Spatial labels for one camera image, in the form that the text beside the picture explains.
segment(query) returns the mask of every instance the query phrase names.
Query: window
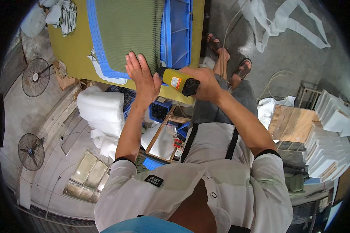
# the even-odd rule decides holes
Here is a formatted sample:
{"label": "window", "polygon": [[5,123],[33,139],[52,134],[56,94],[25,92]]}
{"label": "window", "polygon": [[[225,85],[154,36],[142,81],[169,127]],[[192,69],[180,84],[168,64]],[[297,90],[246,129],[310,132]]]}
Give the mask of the window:
{"label": "window", "polygon": [[97,203],[108,175],[108,165],[89,151],[74,170],[63,193],[83,201]]}

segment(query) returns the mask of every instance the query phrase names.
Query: wall fan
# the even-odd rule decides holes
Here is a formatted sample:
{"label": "wall fan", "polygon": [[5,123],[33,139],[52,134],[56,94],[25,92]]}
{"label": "wall fan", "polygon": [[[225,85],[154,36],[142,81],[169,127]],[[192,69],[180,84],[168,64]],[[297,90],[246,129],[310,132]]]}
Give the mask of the wall fan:
{"label": "wall fan", "polygon": [[24,69],[22,75],[22,89],[29,97],[37,97],[48,86],[52,66],[43,58],[35,58]]}
{"label": "wall fan", "polygon": [[38,170],[44,162],[43,140],[32,133],[23,135],[18,142],[18,156],[27,170]]}

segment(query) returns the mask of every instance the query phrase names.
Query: sandal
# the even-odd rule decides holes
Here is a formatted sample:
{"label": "sandal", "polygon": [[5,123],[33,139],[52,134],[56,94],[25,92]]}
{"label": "sandal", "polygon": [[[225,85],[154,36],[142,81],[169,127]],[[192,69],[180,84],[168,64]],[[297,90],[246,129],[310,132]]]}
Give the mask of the sandal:
{"label": "sandal", "polygon": [[219,55],[216,51],[218,51],[218,49],[222,48],[223,45],[221,42],[214,42],[216,39],[218,39],[220,41],[220,39],[212,32],[208,32],[206,34],[206,37],[209,37],[209,35],[211,34],[211,38],[209,41],[207,41],[207,45],[210,47],[210,49],[215,53],[215,55]]}
{"label": "sandal", "polygon": [[[245,64],[246,61],[249,61],[250,64],[251,64],[250,69],[247,67],[247,64]],[[252,67],[253,67],[252,61],[251,61],[249,58],[245,58],[245,59],[240,63],[240,65],[238,65],[237,70],[235,70],[235,72],[233,72],[233,74],[237,74],[237,75],[241,78],[241,80],[244,80],[244,79],[246,78],[246,76],[250,73]]]}

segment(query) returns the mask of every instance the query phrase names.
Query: right hand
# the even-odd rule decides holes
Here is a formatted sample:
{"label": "right hand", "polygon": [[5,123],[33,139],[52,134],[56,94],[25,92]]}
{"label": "right hand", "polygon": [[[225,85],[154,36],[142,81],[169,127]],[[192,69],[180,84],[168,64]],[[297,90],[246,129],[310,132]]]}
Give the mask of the right hand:
{"label": "right hand", "polygon": [[218,102],[225,90],[219,86],[219,83],[215,79],[214,73],[211,69],[193,69],[184,67],[181,68],[179,72],[187,74],[201,82],[196,91],[196,95],[194,95],[196,99],[209,101],[213,104],[218,105]]}

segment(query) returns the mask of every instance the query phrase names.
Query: white shirt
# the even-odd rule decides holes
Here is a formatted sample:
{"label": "white shirt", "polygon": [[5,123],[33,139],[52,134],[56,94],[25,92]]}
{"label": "white shirt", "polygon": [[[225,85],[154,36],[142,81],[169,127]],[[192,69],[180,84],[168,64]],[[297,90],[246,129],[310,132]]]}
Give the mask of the white shirt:
{"label": "white shirt", "polygon": [[[231,225],[251,232],[286,232],[293,209],[282,160],[274,154],[264,154],[254,159],[250,168],[250,153],[240,137],[233,159],[224,159],[224,146],[228,146],[233,129],[233,125],[224,123],[200,124],[184,163],[139,174],[131,161],[113,163],[95,206],[97,229],[102,231],[138,215],[167,220],[203,179],[218,233],[228,232]],[[154,176],[163,179],[159,187],[146,181]]]}

